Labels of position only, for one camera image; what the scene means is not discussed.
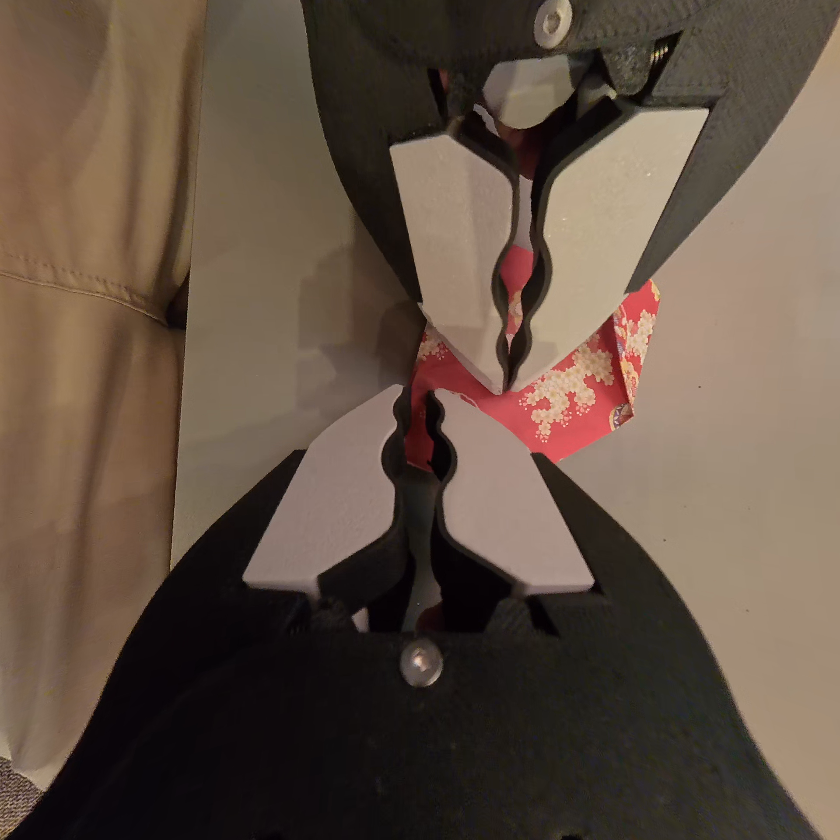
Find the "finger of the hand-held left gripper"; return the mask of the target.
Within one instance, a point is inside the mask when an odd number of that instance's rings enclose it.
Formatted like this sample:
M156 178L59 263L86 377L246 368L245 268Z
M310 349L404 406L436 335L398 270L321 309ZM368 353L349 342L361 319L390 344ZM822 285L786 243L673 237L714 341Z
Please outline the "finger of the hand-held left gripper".
M510 391L554 367L624 300L708 115L603 98L547 145L532 184L535 264Z
M394 144L392 167L430 325L490 393L508 388L501 264L519 221L513 152L481 117Z

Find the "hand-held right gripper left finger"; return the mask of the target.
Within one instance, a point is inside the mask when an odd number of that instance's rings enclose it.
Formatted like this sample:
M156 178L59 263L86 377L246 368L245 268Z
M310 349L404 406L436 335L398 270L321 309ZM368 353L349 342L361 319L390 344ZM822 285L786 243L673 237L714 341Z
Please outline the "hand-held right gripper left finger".
M399 488L408 385L390 385L333 422L300 457L243 574L250 590L335 603L366 628L403 628L416 564Z

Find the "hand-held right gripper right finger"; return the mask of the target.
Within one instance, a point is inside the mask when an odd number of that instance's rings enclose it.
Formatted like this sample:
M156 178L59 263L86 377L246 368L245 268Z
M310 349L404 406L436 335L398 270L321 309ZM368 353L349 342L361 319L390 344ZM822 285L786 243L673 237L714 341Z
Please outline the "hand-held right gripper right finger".
M484 631L499 604L592 591L595 577L531 450L461 394L427 395L438 479L430 539L444 628Z

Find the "red floral origami paper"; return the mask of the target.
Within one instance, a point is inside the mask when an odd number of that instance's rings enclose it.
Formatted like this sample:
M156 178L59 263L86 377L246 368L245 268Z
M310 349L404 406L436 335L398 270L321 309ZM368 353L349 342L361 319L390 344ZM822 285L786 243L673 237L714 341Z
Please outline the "red floral origami paper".
M522 324L522 293L534 269L530 246L518 230L500 267L507 290L508 349ZM659 294L649 280L626 293L602 326L554 367L519 392L490 393L456 358L428 322L419 345L411 380L412 424L406 457L430 470L433 441L426 430L427 392L445 389L461 394L483 413L498 420L534 453L552 462L572 455L606 436L634 416L639 375L653 332Z

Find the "person's beige trousers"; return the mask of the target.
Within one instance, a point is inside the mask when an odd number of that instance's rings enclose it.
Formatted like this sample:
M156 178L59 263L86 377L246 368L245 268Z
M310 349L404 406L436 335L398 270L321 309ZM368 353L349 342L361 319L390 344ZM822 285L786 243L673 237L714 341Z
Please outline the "person's beige trousers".
M206 2L2 2L2 757L44 790L170 568Z

